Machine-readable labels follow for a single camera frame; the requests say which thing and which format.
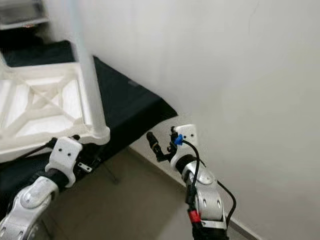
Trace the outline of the white plastic table top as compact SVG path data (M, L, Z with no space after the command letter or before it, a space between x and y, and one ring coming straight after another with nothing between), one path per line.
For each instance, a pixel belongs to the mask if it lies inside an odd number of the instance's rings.
M87 144L76 64L1 67L0 162L11 162L51 138L77 135Z

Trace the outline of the black tablecloth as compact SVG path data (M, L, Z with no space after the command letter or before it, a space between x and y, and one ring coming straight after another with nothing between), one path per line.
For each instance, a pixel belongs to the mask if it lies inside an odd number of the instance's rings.
M43 66L75 62L68 40L3 52L10 67ZM106 126L110 140L106 144L83 144L82 150L98 150L102 162L144 137L160 122L178 116L174 108L146 87L138 84L98 57L93 58ZM31 155L0 165L0 217L10 210L16 194L44 174L50 155Z

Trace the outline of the clear plastic storage box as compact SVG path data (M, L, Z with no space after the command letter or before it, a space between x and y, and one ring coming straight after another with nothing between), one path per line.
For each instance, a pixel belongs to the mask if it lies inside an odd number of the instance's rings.
M42 0L0 0L0 26L46 19Z

